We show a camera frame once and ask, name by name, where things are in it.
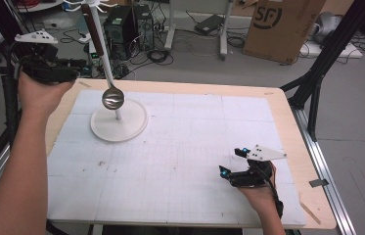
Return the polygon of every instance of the wrist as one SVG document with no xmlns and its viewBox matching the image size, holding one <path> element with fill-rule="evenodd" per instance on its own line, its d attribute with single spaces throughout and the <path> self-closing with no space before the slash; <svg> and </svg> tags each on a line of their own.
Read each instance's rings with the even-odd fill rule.
<svg viewBox="0 0 365 235">
<path fill-rule="evenodd" d="M 35 126 L 46 126 L 48 121 L 47 116 L 34 112 L 23 112 L 21 116 L 21 123 L 32 124 Z"/>
</svg>

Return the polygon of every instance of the round white base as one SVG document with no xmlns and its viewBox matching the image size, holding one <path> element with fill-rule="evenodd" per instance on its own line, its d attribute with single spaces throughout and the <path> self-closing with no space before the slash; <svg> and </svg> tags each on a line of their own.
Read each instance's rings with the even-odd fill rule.
<svg viewBox="0 0 365 235">
<path fill-rule="evenodd" d="M 117 119 L 114 110 L 104 106 L 96 110 L 91 117 L 91 129 L 101 139 L 110 142 L 130 140 L 145 129 L 148 124 L 148 112 L 139 102 L 126 100 L 119 109 L 122 119 Z"/>
</svg>

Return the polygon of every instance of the box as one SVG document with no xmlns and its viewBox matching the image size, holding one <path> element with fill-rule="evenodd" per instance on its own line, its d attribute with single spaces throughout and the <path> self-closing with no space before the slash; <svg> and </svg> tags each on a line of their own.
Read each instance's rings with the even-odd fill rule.
<svg viewBox="0 0 365 235">
<path fill-rule="evenodd" d="M 292 64 L 326 0 L 259 0 L 243 53 Z"/>
</svg>

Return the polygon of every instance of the grid paper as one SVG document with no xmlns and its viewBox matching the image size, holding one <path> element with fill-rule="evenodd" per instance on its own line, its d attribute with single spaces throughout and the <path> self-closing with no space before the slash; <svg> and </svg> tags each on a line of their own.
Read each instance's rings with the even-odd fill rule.
<svg viewBox="0 0 365 235">
<path fill-rule="evenodd" d="M 119 144 L 99 139 L 90 118 L 103 91 L 78 95 L 48 158 L 55 221 L 258 227 L 247 199 L 219 176 L 219 165 L 247 170 L 235 148 L 283 151 L 263 98 L 126 92 L 149 113 L 146 129 Z M 277 167 L 285 226 L 305 224 L 287 160 Z"/>
</svg>

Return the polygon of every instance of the computer tower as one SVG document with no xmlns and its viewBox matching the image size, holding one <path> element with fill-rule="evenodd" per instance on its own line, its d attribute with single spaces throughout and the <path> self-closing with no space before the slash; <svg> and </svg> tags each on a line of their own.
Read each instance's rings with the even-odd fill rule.
<svg viewBox="0 0 365 235">
<path fill-rule="evenodd" d="M 131 57 L 130 46 L 130 44 L 112 44 L 110 58 L 113 60 L 127 61 Z"/>
<path fill-rule="evenodd" d="M 130 43 L 137 37 L 130 6 L 115 6 L 103 23 L 106 38 L 112 43 Z"/>
<path fill-rule="evenodd" d="M 134 17 L 139 34 L 139 50 L 150 51 L 155 49 L 154 18 L 151 9 L 147 4 L 140 4 L 133 7 Z"/>
<path fill-rule="evenodd" d="M 133 11 L 130 6 L 112 7 L 109 16 L 103 23 L 106 34 L 109 56 L 115 60 L 130 59 L 130 46 L 138 36 L 133 20 Z"/>
</svg>

